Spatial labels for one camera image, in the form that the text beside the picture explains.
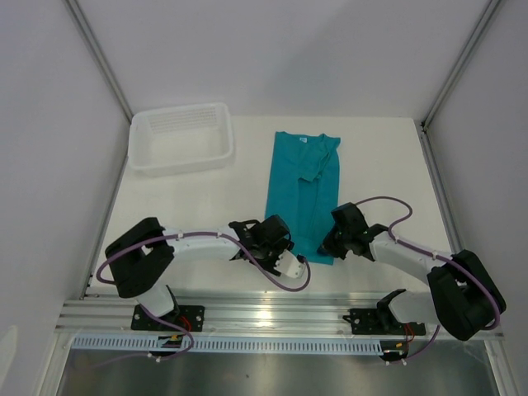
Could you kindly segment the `teal t-shirt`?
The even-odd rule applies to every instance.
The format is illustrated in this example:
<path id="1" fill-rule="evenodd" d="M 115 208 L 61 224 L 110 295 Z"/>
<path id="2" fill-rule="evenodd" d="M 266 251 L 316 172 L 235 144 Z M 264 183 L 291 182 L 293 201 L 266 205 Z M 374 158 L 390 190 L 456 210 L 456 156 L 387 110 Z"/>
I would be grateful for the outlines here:
<path id="1" fill-rule="evenodd" d="M 309 262 L 331 266 L 318 251 L 334 225 L 340 186 L 341 139 L 277 131 L 271 156 L 265 216 L 279 215 L 288 226 L 293 252 Z"/>

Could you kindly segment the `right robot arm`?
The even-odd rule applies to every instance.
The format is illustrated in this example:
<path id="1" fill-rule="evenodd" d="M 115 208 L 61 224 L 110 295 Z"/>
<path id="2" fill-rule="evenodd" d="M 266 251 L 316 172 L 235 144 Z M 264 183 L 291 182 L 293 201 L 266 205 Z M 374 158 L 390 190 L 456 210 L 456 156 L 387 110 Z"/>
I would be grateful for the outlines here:
<path id="1" fill-rule="evenodd" d="M 479 257 L 469 250 L 441 253 L 401 238 L 393 224 L 369 225 L 357 204 L 332 211 L 334 224 L 319 247 L 333 258 L 348 253 L 392 266 L 421 281 L 426 292 L 396 289 L 370 313 L 345 316 L 355 334 L 397 334 L 404 326 L 434 324 L 467 341 L 498 327 L 506 302 Z"/>

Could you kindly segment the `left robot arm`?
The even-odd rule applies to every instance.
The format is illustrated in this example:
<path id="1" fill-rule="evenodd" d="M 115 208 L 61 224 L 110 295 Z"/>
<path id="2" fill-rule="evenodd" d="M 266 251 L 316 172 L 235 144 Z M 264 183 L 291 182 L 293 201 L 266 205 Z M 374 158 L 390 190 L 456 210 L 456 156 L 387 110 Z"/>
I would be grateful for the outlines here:
<path id="1" fill-rule="evenodd" d="M 303 261 L 293 253 L 294 243 L 285 222 L 277 215 L 259 221 L 232 221 L 219 229 L 182 232 L 165 229 L 156 217 L 141 220 L 105 250 L 113 283 L 122 299 L 135 299 L 150 312 L 162 330 L 179 319 L 176 298 L 160 281 L 173 260 L 207 259 L 255 261 L 273 276 L 299 279 Z"/>

